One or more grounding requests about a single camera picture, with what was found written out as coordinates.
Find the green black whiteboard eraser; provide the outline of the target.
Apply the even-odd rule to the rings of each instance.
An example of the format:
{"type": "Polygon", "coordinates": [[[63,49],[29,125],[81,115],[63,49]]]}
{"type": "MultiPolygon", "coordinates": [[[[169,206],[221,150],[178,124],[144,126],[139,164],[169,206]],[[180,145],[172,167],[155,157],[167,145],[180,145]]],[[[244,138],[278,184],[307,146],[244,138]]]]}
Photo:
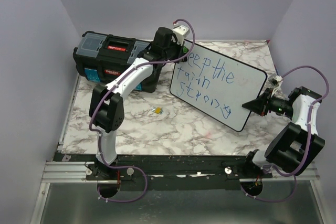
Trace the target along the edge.
{"type": "Polygon", "coordinates": [[[188,53],[188,48],[183,46],[181,53],[182,53],[182,56],[186,55],[188,53]]]}

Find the white dry-erase whiteboard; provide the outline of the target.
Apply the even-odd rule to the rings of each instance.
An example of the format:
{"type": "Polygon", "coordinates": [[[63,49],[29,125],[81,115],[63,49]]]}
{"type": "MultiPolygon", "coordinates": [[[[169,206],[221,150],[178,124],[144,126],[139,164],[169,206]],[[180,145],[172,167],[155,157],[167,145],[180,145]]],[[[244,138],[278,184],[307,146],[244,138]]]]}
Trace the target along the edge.
{"type": "Polygon", "coordinates": [[[244,129],[250,111],[243,104],[256,99],[267,73],[199,44],[185,62],[175,64],[170,93],[236,132],[244,129]]]}

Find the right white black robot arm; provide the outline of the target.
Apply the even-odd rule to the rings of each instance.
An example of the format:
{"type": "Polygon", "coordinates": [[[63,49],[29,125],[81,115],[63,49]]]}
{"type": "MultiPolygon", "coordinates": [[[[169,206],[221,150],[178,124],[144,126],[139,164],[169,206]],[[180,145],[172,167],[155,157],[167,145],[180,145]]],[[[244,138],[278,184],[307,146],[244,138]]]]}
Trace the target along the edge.
{"type": "Polygon", "coordinates": [[[277,98],[272,92],[273,89],[267,88],[258,98],[242,105],[242,108],[260,116],[274,112],[290,119],[265,151],[256,149],[248,153],[241,171],[249,178],[267,167],[274,168],[282,176],[298,176],[325,145],[316,129],[322,96],[305,87],[292,90],[288,99],[277,98]]]}

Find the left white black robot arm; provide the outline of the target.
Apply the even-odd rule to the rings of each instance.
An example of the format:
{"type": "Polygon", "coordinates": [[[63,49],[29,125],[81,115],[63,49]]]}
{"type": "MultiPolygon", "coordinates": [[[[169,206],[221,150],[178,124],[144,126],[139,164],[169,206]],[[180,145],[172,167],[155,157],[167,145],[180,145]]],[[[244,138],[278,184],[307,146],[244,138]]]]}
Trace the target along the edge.
{"type": "Polygon", "coordinates": [[[160,27],[152,42],[140,51],[131,66],[105,86],[97,86],[92,92],[89,130],[98,134],[96,158],[101,164],[98,173],[104,179],[116,175],[113,162],[117,158],[117,129],[124,120],[124,102],[129,94],[163,65],[178,63],[190,53],[184,48],[188,34],[194,34],[191,25],[175,24],[173,29],[160,27]]]}

